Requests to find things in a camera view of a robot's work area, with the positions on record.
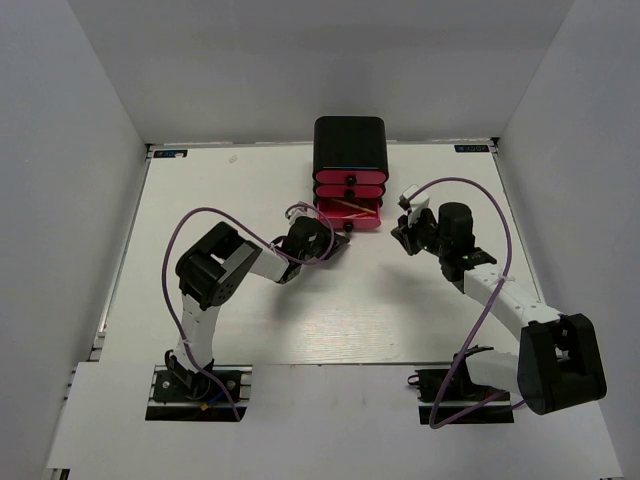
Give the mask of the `pink bottom drawer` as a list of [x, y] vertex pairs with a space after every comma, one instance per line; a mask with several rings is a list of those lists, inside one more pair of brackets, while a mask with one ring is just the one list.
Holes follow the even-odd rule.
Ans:
[[[348, 207], [341, 207], [340, 205], [334, 205], [330, 199], [338, 199], [345, 202], [351, 202], [360, 204], [362, 206], [372, 207], [375, 213], [370, 212], [372, 215], [366, 217], [350, 218], [352, 214], [360, 212]], [[342, 230], [350, 233], [353, 231], [369, 231], [375, 230], [381, 226], [380, 209], [382, 205], [381, 199], [339, 199], [339, 198], [317, 198], [314, 202], [315, 207], [322, 212], [326, 217], [325, 220], [322, 216], [318, 218], [324, 223], [330, 223], [335, 230]]]

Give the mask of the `pink drawer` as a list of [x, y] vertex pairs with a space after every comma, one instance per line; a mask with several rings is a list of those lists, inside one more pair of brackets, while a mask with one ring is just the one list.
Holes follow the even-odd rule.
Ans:
[[[338, 199], [345, 202], [351, 202], [360, 204], [362, 206], [372, 207], [375, 213], [370, 212], [372, 215], [366, 217], [350, 218], [352, 214], [360, 212], [348, 207], [341, 207], [340, 205], [334, 205], [330, 199]], [[318, 218], [324, 223], [330, 223], [335, 230], [342, 230], [350, 233], [353, 231], [369, 231], [375, 230], [381, 226], [380, 209], [382, 205], [381, 199], [339, 199], [339, 198], [317, 198], [314, 202], [315, 207], [322, 212], [326, 217], [325, 220], [322, 216]]]
[[325, 169], [314, 175], [314, 180], [327, 185], [381, 185], [388, 179], [388, 174], [380, 170], [340, 170]]
[[384, 195], [385, 187], [383, 185], [316, 184], [313, 192], [321, 198], [376, 199]]

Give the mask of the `yellow thin pen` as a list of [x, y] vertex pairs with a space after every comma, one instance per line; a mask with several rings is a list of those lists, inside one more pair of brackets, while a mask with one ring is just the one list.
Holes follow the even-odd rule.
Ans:
[[331, 200], [331, 203], [334, 204], [334, 205], [340, 205], [341, 207], [348, 207], [348, 208], [351, 208], [351, 209], [354, 209], [354, 210], [375, 213], [375, 211], [373, 210], [372, 207], [362, 206], [360, 204], [351, 203], [351, 202], [345, 202], [345, 201], [338, 200], [338, 199], [330, 199], [330, 200]]

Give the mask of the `pink top drawer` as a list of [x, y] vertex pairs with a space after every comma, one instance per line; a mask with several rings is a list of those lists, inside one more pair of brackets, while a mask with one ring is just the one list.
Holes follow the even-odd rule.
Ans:
[[314, 180], [327, 185], [381, 185], [388, 179], [388, 174], [380, 170], [340, 170], [325, 169], [314, 175]]

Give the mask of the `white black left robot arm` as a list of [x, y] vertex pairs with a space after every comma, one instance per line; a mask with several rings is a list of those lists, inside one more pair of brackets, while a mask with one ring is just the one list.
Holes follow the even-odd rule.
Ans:
[[217, 318], [247, 275], [286, 284], [304, 264], [328, 260], [348, 244], [348, 237], [307, 216], [293, 221], [274, 250], [244, 239], [225, 222], [201, 237], [175, 268], [183, 302], [180, 326], [186, 338], [165, 354], [165, 363], [180, 391], [191, 399], [209, 392]]

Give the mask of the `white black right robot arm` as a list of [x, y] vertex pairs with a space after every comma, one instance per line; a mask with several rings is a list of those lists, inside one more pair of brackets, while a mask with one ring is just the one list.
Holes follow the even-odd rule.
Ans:
[[405, 251], [426, 251], [444, 278], [482, 305], [515, 338], [518, 351], [502, 353], [466, 340], [453, 357], [432, 405], [453, 390], [472, 399], [486, 388], [518, 395], [538, 415], [600, 400], [607, 393], [596, 332], [583, 314], [565, 314], [535, 299], [508, 276], [490, 254], [477, 247], [471, 209], [449, 202], [432, 212], [428, 202], [405, 210], [393, 237]]

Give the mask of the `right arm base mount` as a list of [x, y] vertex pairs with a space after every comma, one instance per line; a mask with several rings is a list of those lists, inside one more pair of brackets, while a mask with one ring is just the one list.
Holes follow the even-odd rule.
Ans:
[[[431, 366], [415, 370], [407, 378], [409, 387], [417, 390], [418, 412], [421, 425], [429, 425], [429, 418], [437, 393], [444, 380], [447, 368]], [[497, 393], [495, 388], [481, 386], [463, 379], [458, 371], [445, 391], [436, 412], [435, 422], [458, 414], [468, 407], [489, 398]], [[513, 407], [509, 393], [503, 394], [497, 400], [487, 403], [483, 407], [452, 422], [453, 425], [489, 425], [512, 424], [514, 422]]]

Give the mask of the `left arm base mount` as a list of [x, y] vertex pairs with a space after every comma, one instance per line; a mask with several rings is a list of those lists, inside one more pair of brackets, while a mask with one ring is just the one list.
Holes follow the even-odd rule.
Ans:
[[[217, 366], [213, 373], [229, 391], [239, 418], [243, 419], [251, 394], [252, 367]], [[203, 387], [190, 393], [165, 366], [157, 365], [152, 376], [145, 420], [221, 423], [236, 422], [237, 418], [221, 388], [209, 378], [204, 378]]]

